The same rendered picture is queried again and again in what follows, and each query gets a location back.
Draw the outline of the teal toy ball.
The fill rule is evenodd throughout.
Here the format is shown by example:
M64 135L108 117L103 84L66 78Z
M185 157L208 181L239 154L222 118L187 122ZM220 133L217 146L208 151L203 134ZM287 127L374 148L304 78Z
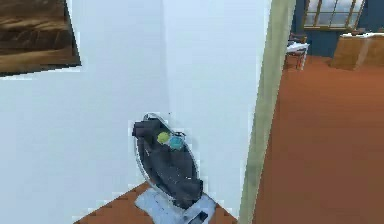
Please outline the teal toy ball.
M183 147L184 143L183 143L183 139L181 137L178 137L178 136L172 136L170 139L169 139L169 146L172 148L172 149L181 149Z

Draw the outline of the dark grey baby bouncer seat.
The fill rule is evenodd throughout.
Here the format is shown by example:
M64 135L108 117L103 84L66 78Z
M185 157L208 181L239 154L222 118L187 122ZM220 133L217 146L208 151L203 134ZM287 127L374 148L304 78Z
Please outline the dark grey baby bouncer seat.
M167 132L183 139L183 147L160 144L157 136ZM173 130L155 113L147 113L133 124L135 157L149 188L135 200L154 224L209 224L216 203L203 191L204 182L185 134Z

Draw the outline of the white table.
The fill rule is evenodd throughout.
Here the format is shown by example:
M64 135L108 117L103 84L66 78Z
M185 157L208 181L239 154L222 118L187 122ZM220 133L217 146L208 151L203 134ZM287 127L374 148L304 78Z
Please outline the white table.
M300 70L304 69L308 48L309 48L308 43L297 43L297 42L294 42L293 44L291 44L287 47L287 51L286 51L287 54L289 54L289 53L299 53L300 54L299 64L298 64L298 68Z

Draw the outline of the dark wooden chair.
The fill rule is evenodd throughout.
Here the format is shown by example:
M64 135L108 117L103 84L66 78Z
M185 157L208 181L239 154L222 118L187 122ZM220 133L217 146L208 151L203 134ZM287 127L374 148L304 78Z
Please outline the dark wooden chair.
M297 42L297 43L307 43L307 36L305 34L295 34L295 33L291 33L289 35L289 39L288 39L288 44L287 44L287 47L291 44L293 44L294 42ZM289 54L285 54L285 60L288 60L288 57L289 56L296 56L297 57L297 62L296 62L296 68L298 70L300 70L298 68L298 64L299 64L299 58L300 58L300 54L299 53L289 53Z

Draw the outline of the wooden framed window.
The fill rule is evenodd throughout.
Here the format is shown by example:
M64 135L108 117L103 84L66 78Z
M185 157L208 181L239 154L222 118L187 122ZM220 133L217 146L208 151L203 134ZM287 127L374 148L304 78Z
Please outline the wooden framed window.
M366 0L306 0L303 28L353 30Z

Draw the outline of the light wooden counter cabinet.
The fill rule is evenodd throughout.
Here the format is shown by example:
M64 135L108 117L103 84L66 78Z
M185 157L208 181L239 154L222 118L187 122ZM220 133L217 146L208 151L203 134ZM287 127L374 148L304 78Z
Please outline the light wooden counter cabinet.
M384 67L384 33L341 35L330 66L344 70L356 70L361 66Z

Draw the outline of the brown framed wall picture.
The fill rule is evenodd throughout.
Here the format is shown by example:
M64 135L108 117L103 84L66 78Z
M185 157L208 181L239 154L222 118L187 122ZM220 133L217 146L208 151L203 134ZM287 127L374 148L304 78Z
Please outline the brown framed wall picture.
M67 0L0 0L0 77L80 65Z

